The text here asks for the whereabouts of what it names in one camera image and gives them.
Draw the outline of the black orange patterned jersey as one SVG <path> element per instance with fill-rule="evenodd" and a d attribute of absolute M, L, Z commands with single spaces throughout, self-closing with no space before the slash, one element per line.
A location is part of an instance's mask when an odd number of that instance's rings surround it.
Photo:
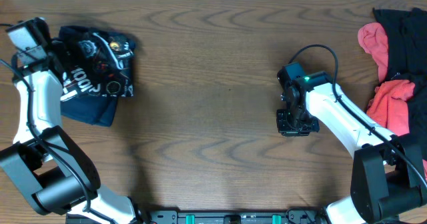
<path fill-rule="evenodd" d="M 61 101 L 76 97 L 132 97 L 135 42 L 123 33 L 94 27 L 64 26 L 57 38 L 65 45 Z"/>

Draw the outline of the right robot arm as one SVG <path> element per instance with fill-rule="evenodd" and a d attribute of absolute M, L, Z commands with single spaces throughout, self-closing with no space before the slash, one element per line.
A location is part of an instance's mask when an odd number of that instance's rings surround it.
<path fill-rule="evenodd" d="M 353 159 L 350 195 L 327 205 L 318 222 L 396 223 L 399 214 L 426 205 L 419 144 L 369 118 L 323 71 L 307 75 L 294 62 L 277 78 L 285 102 L 276 113 L 279 133 L 307 136 L 323 123 Z"/>

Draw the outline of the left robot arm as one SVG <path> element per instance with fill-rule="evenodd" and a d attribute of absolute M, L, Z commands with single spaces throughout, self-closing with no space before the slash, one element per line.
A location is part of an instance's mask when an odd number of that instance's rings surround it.
<path fill-rule="evenodd" d="M 91 159 L 64 132 L 64 65 L 46 22 L 35 17 L 6 32 L 17 52 L 1 64 L 13 73 L 20 115 L 13 144 L 1 151 L 1 169 L 40 215 L 66 215 L 70 223 L 149 223 L 129 197 L 101 184 Z"/>

